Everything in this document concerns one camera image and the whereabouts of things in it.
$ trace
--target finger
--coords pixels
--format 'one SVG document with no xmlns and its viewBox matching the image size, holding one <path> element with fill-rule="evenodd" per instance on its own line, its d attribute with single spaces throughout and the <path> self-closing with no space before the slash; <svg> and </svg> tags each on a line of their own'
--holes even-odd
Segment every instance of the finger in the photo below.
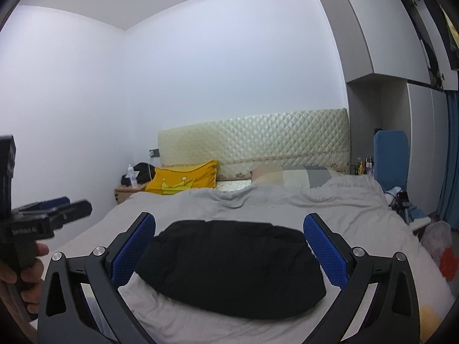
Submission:
<svg viewBox="0 0 459 344">
<path fill-rule="evenodd" d="M 37 256 L 46 256 L 47 254 L 49 254 L 49 252 L 50 249 L 47 245 L 45 245 L 44 243 L 37 243 Z"/>
<path fill-rule="evenodd" d="M 24 282 L 38 283 L 41 281 L 43 270 L 44 270 L 44 266 L 41 260 L 35 259 L 35 263 L 31 268 L 24 269 L 21 272 L 21 279 Z"/>
<path fill-rule="evenodd" d="M 16 283 L 17 280 L 16 273 L 3 261 L 0 261 L 0 280 L 6 283 Z"/>
<path fill-rule="evenodd" d="M 40 281 L 40 283 L 37 283 L 35 286 L 32 287 L 32 289 L 22 291 L 22 300 L 24 300 L 26 303 L 38 304 L 40 302 L 42 284 L 43 281 Z"/>
<path fill-rule="evenodd" d="M 39 309 L 40 309 L 40 306 L 38 304 L 27 304 L 27 310 L 31 314 L 38 314 Z"/>
</svg>

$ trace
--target clear plastic bag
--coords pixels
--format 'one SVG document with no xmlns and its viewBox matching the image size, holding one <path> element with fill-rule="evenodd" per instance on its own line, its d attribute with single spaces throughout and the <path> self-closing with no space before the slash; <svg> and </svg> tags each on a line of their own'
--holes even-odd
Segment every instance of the clear plastic bag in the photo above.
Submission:
<svg viewBox="0 0 459 344">
<path fill-rule="evenodd" d="M 433 261 L 440 267 L 443 252 L 453 245 L 451 227 L 445 221 L 437 221 L 425 228 L 421 244 L 432 256 Z"/>
</svg>

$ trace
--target blue curtain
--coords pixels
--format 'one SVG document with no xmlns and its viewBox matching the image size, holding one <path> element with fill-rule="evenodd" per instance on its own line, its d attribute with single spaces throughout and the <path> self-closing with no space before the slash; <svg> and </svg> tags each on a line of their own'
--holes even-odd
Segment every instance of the blue curtain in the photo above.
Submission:
<svg viewBox="0 0 459 344">
<path fill-rule="evenodd" d="M 459 91 L 446 91 L 449 117 L 448 160 L 437 214 L 459 229 Z"/>
</svg>

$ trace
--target blue chair back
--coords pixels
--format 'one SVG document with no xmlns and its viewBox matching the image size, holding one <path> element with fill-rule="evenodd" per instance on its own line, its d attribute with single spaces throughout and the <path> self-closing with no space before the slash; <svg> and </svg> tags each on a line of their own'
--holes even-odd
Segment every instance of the blue chair back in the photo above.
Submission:
<svg viewBox="0 0 459 344">
<path fill-rule="evenodd" d="M 383 191 L 400 186 L 406 190 L 409 168 L 408 139 L 403 131 L 379 131 L 373 138 L 375 180 Z"/>
</svg>

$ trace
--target silver bolt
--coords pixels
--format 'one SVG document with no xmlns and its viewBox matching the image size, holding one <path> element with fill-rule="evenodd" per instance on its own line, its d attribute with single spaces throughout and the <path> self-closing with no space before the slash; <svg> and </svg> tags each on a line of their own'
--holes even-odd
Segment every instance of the silver bolt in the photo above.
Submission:
<svg viewBox="0 0 459 344">
<path fill-rule="evenodd" d="M 365 255 L 365 251 L 363 250 L 363 248 L 360 247 L 354 248 L 352 250 L 352 253 L 357 257 L 362 257 L 363 255 Z"/>
<path fill-rule="evenodd" d="M 105 252 L 105 247 L 96 247 L 96 248 L 94 248 L 94 251 L 92 251 L 92 252 L 96 256 L 101 256 Z"/>
<path fill-rule="evenodd" d="M 51 257 L 54 261 L 60 260 L 62 257 L 62 252 L 56 252 L 53 257 Z"/>
<path fill-rule="evenodd" d="M 405 260 L 406 260 L 405 254 L 403 254 L 403 253 L 401 253 L 401 252 L 397 252 L 397 253 L 395 254 L 395 257 L 397 257 L 397 260 L 399 260 L 399 261 L 405 261 Z"/>
</svg>

